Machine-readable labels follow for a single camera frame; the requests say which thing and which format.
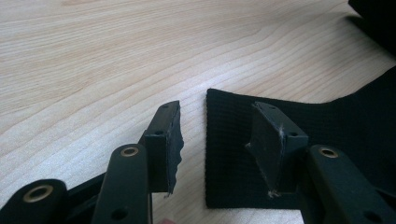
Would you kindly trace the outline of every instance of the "wooden table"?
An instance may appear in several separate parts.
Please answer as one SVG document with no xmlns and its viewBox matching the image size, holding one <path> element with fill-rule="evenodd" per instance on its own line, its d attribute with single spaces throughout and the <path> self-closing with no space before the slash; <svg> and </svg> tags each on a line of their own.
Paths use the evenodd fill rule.
<svg viewBox="0 0 396 224">
<path fill-rule="evenodd" d="M 40 178 L 69 188 L 106 170 L 157 107 L 180 100 L 175 194 L 154 223 L 303 223 L 299 211 L 205 208 L 205 92 L 322 103 L 395 59 L 346 17 L 347 1 L 0 2 L 0 206 Z"/>
</svg>

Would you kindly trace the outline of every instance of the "ribbed fabric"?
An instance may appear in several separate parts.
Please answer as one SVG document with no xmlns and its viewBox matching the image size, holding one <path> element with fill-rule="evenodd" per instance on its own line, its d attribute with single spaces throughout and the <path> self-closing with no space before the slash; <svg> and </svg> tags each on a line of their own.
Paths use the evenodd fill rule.
<svg viewBox="0 0 396 224">
<path fill-rule="evenodd" d="M 254 102 L 274 105 L 310 138 L 343 150 L 378 189 L 396 195 L 396 67 L 359 91 L 326 104 L 302 104 L 207 91 L 205 159 L 209 208 L 297 208 L 294 195 L 270 199 L 245 149 Z"/>
</svg>

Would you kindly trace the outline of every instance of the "wooden surface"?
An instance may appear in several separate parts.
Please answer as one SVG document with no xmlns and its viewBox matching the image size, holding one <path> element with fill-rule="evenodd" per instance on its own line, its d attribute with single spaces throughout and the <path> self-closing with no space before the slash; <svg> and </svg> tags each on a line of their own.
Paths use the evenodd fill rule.
<svg viewBox="0 0 396 224">
<path fill-rule="evenodd" d="M 299 211 L 205 208 L 205 91 L 321 103 L 395 64 L 340 0 L 0 2 L 0 206 L 40 178 L 72 188 L 180 100 L 185 147 L 155 223 L 302 223 Z"/>
</svg>

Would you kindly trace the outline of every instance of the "wood grain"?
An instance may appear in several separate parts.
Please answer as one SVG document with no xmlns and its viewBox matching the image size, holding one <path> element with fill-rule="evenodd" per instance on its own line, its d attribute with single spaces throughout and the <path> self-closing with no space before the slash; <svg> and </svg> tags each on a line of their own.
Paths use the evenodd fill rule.
<svg viewBox="0 0 396 224">
<path fill-rule="evenodd" d="M 303 223 L 299 211 L 205 208 L 205 91 L 321 103 L 395 64 L 346 1 L 0 2 L 0 205 L 40 178 L 72 188 L 180 100 L 175 194 L 154 222 Z"/>
</svg>

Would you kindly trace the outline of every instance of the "folded cloth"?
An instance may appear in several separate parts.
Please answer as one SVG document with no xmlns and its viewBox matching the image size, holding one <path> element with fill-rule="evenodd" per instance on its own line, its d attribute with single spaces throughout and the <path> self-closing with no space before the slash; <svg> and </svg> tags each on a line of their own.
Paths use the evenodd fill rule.
<svg viewBox="0 0 396 224">
<path fill-rule="evenodd" d="M 208 208 L 298 208 L 293 194 L 268 196 L 255 159 L 245 149 L 251 134 L 254 102 L 282 110 L 308 134 L 309 146 L 322 144 L 343 150 L 378 191 L 396 202 L 396 67 L 393 67 L 359 91 L 325 104 L 208 90 L 205 158 Z"/>
</svg>

